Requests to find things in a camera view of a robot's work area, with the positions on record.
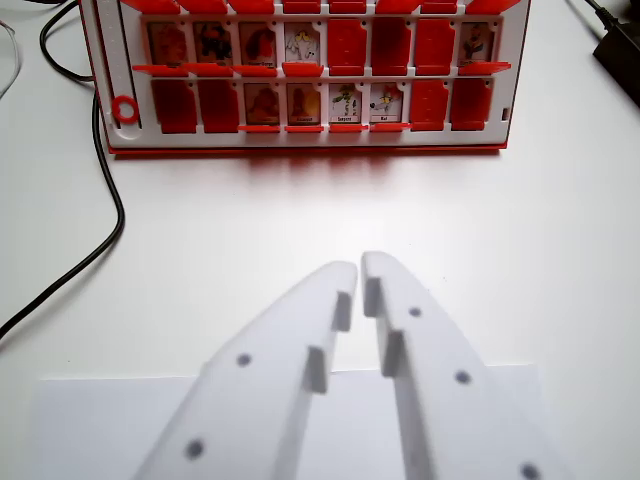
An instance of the guess who game board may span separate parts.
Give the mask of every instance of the guess who game board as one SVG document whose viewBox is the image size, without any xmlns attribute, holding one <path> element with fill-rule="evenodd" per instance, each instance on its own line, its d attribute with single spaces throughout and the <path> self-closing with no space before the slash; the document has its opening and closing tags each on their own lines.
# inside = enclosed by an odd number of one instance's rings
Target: guess who game board
<svg viewBox="0 0 640 480">
<path fill-rule="evenodd" d="M 530 0 L 82 0 L 115 153 L 503 148 Z"/>
</svg>

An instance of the black cable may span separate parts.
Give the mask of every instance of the black cable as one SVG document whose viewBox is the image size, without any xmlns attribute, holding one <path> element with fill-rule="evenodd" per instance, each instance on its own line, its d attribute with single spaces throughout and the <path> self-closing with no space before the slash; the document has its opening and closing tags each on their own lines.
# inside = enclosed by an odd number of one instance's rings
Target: black cable
<svg viewBox="0 0 640 480">
<path fill-rule="evenodd" d="M 77 1 L 74 1 L 67 5 L 64 10 L 58 12 L 52 19 L 49 21 L 44 28 L 42 29 L 42 33 L 40 34 L 40 47 L 42 48 L 42 52 L 45 54 L 45 58 L 51 64 L 53 68 L 55 68 L 62 75 L 67 77 L 73 81 L 92 81 L 92 77 L 87 77 L 83 75 L 78 75 L 74 72 L 70 72 L 66 68 L 60 67 L 49 55 L 46 47 L 46 34 L 49 29 L 59 21 L 71 8 L 75 7 L 78 4 Z M 102 170 L 102 174 L 104 175 L 105 182 L 107 183 L 107 187 L 109 188 L 109 193 L 111 193 L 111 198 L 113 199 L 113 203 L 115 204 L 116 211 L 118 214 L 116 225 L 113 228 L 113 231 L 109 234 L 109 236 L 102 242 L 93 252 L 87 255 L 80 263 L 78 263 L 75 267 L 61 276 L 58 280 L 49 285 L 40 295 L 38 295 L 35 299 L 33 299 L 26 307 L 16 313 L 13 317 L 11 317 L 4 325 L 0 326 L 0 341 L 2 338 L 9 333 L 11 329 L 13 329 L 20 321 L 22 321 L 27 315 L 33 312 L 36 308 L 38 308 L 47 298 L 53 295 L 60 287 L 66 284 L 69 280 L 75 277 L 82 270 L 87 268 L 95 259 L 97 259 L 105 250 L 107 250 L 110 246 L 114 245 L 118 240 L 120 235 L 124 230 L 125 223 L 125 212 L 124 205 L 122 204 L 122 200 L 120 199 L 120 194 L 118 193 L 118 189 L 113 181 L 113 177 L 111 176 L 111 172 L 109 171 L 109 165 L 107 164 L 107 158 L 104 154 L 104 150 L 102 148 L 102 140 L 100 139 L 100 107 L 98 105 L 98 94 L 94 94 L 93 96 L 93 108 L 91 110 L 91 130 L 93 134 L 93 146 L 96 149 L 96 155 L 98 155 L 98 162 L 100 163 L 100 169 Z"/>
<path fill-rule="evenodd" d="M 611 15 L 606 8 L 601 7 L 595 0 L 585 0 L 585 2 L 587 2 L 589 6 L 595 10 L 596 15 L 604 25 L 605 29 L 609 30 L 611 27 L 618 23 L 618 19 Z"/>
<path fill-rule="evenodd" d="M 91 75 L 78 75 L 77 73 L 72 72 L 71 70 L 67 70 L 58 62 L 56 62 L 51 57 L 51 55 L 49 55 L 49 51 L 47 50 L 47 37 L 49 36 L 49 30 L 51 30 L 51 27 L 53 27 L 56 23 L 58 23 L 62 17 L 64 17 L 67 13 L 69 13 L 70 10 L 72 10 L 77 6 L 78 6 L 78 0 L 73 0 L 73 2 L 69 3 L 68 5 L 65 5 L 62 10 L 56 13 L 53 16 L 53 18 L 49 20 L 44 27 L 42 27 L 42 31 L 40 32 L 40 50 L 42 50 L 42 54 L 44 55 L 44 58 L 47 60 L 49 65 L 51 65 L 58 73 L 60 73 L 61 75 L 64 75 L 69 80 L 73 80 L 74 82 L 92 82 L 93 77 Z"/>
<path fill-rule="evenodd" d="M 30 3 L 39 3 L 40 5 L 62 5 L 67 0 L 24 0 Z"/>
<path fill-rule="evenodd" d="M 595 0 L 584 0 L 585 2 L 587 2 L 589 5 L 591 5 L 591 8 L 593 8 L 594 10 L 598 10 L 599 8 L 602 8 L 600 5 L 598 5 L 598 3 Z"/>
</svg>

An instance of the white paper sheet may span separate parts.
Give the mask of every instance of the white paper sheet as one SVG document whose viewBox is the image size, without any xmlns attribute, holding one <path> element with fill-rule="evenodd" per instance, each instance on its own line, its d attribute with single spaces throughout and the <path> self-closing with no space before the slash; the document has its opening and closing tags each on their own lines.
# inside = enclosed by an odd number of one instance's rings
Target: white paper sheet
<svg viewBox="0 0 640 480">
<path fill-rule="evenodd" d="M 543 428 L 535 367 L 492 370 Z M 131 479 L 192 382 L 191 377 L 42 381 L 25 479 Z M 298 478 L 388 480 L 403 475 L 392 382 L 378 371 L 335 372 L 329 394 L 312 402 Z"/>
</svg>

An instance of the red ring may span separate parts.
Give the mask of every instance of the red ring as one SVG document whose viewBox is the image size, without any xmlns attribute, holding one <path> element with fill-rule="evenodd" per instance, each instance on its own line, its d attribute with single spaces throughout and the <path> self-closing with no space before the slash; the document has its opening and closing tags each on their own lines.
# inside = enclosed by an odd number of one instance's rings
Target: red ring
<svg viewBox="0 0 640 480">
<path fill-rule="evenodd" d="M 120 113 L 120 105 L 122 103 L 126 103 L 133 109 L 133 114 L 130 117 L 125 117 Z M 120 123 L 136 123 L 138 118 L 140 118 L 140 111 L 138 110 L 138 104 L 131 97 L 127 97 L 126 95 L 120 95 L 113 99 L 111 102 L 111 108 L 113 109 L 113 116 Z"/>
</svg>

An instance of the character card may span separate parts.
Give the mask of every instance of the character card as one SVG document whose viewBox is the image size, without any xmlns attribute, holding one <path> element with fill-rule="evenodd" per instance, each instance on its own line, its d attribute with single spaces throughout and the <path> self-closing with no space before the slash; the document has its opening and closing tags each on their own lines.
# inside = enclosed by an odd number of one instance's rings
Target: character card
<svg viewBox="0 0 640 480">
<path fill-rule="evenodd" d="M 268 83 L 245 83 L 244 103 L 247 125 L 279 125 L 278 92 Z"/>
<path fill-rule="evenodd" d="M 362 94 L 355 83 L 329 84 L 329 122 L 360 123 Z"/>
<path fill-rule="evenodd" d="M 402 91 L 395 83 L 371 84 L 370 122 L 400 122 Z"/>
<path fill-rule="evenodd" d="M 220 22 L 194 22 L 198 63 L 231 65 L 231 35 Z"/>
<path fill-rule="evenodd" d="M 320 92 L 310 83 L 287 85 L 289 125 L 318 125 L 320 123 Z"/>
<path fill-rule="evenodd" d="M 174 22 L 147 24 L 151 62 L 156 65 L 179 65 L 187 61 L 184 32 Z"/>
<path fill-rule="evenodd" d="M 276 34 L 266 23 L 240 23 L 240 48 L 244 65 L 276 66 Z"/>
<path fill-rule="evenodd" d="M 460 35 L 458 66 L 491 61 L 493 32 L 489 29 L 488 23 L 463 23 Z"/>
<path fill-rule="evenodd" d="M 320 32 L 311 23 L 285 23 L 286 62 L 320 63 Z"/>
</svg>

